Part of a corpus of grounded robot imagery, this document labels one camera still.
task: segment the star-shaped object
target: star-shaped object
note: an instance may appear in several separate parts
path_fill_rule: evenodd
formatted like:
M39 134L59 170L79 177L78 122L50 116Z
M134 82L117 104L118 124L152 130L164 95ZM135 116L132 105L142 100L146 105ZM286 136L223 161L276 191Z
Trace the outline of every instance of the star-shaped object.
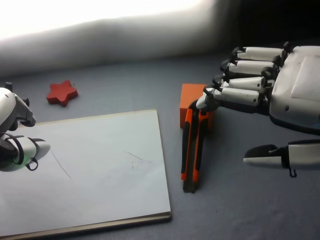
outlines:
M63 83L50 84L51 92L46 97L50 104L60 104L61 106L67 106L69 100L78 96L77 89L71 86L69 80Z

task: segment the table surface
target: table surface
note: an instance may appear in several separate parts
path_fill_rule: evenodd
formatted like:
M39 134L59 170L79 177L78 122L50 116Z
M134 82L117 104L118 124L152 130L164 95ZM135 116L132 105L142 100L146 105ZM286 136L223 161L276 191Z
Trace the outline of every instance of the table surface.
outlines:
M30 99L38 122L156 109L161 131L172 220L54 239L320 239L320 173L255 168L243 163L246 150L264 144L315 139L272 124L267 116L219 108L214 134L204 141L200 186L184 193L180 180L183 83L209 84L226 54L131 62L6 79ZM79 96L67 107L49 105L49 84L70 80Z

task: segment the bright light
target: bright light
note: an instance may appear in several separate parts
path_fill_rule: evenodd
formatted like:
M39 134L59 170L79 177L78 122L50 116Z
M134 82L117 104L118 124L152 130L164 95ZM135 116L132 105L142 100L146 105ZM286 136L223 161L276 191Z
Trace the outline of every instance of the bright light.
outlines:
M0 39L99 19L190 9L202 0L2 0Z

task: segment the orange block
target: orange block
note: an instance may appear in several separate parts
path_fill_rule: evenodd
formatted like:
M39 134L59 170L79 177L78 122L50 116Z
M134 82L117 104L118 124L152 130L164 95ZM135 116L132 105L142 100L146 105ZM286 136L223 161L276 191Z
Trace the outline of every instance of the orange block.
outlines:
M185 125L187 109L189 105L199 99L204 90L205 84L182 84L181 99L180 99L180 128Z

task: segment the orange and black utility knife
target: orange and black utility knife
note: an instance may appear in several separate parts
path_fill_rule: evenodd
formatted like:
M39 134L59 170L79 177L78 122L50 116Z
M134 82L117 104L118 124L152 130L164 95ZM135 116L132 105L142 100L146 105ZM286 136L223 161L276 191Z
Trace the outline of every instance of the orange and black utility knife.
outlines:
M182 134L181 179L185 193L196 191L204 136L209 124L209 113L197 109L196 102L187 109Z

